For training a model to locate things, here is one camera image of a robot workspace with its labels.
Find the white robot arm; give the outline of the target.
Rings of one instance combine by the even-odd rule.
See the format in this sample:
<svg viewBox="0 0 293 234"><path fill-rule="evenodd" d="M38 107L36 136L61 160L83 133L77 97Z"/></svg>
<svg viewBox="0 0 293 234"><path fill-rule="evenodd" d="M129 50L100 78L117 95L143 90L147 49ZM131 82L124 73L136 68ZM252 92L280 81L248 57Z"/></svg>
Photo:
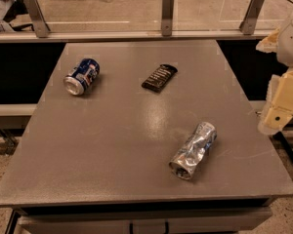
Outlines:
<svg viewBox="0 0 293 234"><path fill-rule="evenodd" d="M277 61L288 67L282 75L272 76L258 124L260 133L274 135L293 118L293 12L280 28L261 40L256 49L276 53Z"/></svg>

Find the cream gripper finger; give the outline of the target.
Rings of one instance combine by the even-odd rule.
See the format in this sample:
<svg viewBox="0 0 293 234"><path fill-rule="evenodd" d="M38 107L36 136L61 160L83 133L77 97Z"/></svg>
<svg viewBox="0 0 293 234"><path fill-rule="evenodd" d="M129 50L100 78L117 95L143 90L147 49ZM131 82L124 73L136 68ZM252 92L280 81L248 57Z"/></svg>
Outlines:
<svg viewBox="0 0 293 234"><path fill-rule="evenodd" d="M293 68L273 75L268 86L258 130L264 135L281 131L293 118Z"/></svg>
<svg viewBox="0 0 293 234"><path fill-rule="evenodd" d="M257 46L256 50L262 53L275 53L277 51L277 42L280 29L275 29L270 35L261 40Z"/></svg>

